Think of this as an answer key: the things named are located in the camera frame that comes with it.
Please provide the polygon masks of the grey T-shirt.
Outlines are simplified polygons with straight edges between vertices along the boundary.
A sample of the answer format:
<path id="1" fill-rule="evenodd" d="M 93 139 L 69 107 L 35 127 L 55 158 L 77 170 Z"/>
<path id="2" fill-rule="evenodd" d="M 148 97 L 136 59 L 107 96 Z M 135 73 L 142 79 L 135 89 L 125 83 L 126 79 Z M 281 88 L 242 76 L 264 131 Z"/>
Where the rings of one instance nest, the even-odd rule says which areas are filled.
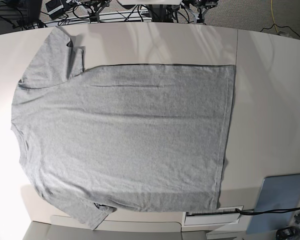
<path id="1" fill-rule="evenodd" d="M 11 105 L 20 165 L 37 194 L 95 229 L 117 209 L 197 212 L 218 205 L 234 65 L 84 69 L 54 28 Z"/>

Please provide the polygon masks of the central black robot stand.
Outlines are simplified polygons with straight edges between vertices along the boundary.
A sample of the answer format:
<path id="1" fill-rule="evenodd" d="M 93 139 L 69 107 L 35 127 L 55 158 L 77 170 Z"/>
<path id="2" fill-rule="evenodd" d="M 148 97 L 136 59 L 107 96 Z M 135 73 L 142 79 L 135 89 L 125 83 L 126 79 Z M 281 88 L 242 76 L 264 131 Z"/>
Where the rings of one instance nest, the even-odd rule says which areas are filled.
<path id="1" fill-rule="evenodd" d="M 180 5 L 153 5 L 140 4 L 138 8 L 147 11 L 147 17 L 154 23 L 179 23 Z"/>

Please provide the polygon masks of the black device with label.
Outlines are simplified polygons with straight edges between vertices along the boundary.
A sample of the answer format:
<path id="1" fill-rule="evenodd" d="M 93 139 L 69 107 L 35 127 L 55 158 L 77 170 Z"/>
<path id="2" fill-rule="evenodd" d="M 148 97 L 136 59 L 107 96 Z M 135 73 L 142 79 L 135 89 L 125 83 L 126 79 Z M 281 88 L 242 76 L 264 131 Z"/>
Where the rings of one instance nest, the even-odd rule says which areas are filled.
<path id="1" fill-rule="evenodd" d="M 64 0 L 50 0 L 45 3 L 47 14 L 52 20 L 55 20 L 64 14 L 64 3 Z"/>

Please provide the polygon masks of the blue-grey flat panel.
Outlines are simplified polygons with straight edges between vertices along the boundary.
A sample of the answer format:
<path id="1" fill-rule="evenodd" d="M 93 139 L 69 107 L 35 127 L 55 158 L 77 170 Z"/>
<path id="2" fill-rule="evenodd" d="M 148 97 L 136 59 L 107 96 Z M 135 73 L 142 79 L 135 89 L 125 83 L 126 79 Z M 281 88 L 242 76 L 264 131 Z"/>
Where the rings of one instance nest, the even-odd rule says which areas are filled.
<path id="1" fill-rule="evenodd" d="M 292 209 L 300 202 L 300 173 L 265 177 L 254 212 Z M 253 216 L 246 234 L 260 234 L 286 227 L 292 213 L 264 213 Z"/>

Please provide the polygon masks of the black equipment bottom right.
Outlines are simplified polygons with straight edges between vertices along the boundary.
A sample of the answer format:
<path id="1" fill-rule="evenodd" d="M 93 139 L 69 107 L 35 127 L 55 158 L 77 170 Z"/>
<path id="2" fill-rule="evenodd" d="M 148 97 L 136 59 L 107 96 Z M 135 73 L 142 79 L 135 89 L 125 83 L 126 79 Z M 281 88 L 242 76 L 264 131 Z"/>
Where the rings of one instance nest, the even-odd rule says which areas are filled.
<path id="1" fill-rule="evenodd" d="M 294 216 L 294 222 L 276 231 L 276 240 L 300 240 L 300 212 Z"/>

